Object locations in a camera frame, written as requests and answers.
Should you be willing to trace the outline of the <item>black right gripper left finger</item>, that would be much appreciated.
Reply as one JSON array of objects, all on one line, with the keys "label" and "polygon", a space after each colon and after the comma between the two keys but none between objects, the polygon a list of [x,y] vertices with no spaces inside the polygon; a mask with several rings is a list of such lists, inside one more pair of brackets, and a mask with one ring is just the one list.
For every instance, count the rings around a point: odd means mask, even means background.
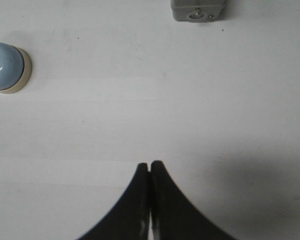
[{"label": "black right gripper left finger", "polygon": [[139,163],[111,210],[81,240],[147,240],[150,224],[150,173]]}]

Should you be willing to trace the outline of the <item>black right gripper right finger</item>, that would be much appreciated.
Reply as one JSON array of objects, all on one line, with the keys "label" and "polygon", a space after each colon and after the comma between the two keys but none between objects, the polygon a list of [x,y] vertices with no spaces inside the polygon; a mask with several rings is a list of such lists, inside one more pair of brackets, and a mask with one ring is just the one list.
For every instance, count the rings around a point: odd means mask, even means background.
[{"label": "black right gripper right finger", "polygon": [[152,231],[155,240],[233,240],[182,193],[164,163],[151,163]]}]

